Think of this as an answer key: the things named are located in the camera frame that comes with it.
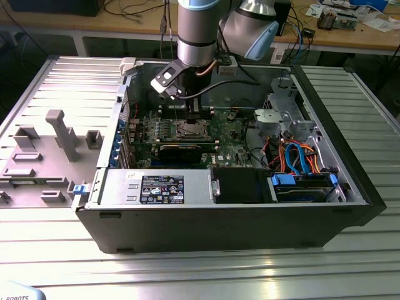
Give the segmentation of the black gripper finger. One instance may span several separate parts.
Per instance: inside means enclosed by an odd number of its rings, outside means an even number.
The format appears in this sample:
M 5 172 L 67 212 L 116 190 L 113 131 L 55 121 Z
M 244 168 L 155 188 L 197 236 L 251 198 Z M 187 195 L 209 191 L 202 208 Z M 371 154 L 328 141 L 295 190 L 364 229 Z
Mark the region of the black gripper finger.
M 201 117 L 201 97 L 186 100 L 187 121 L 196 121 Z

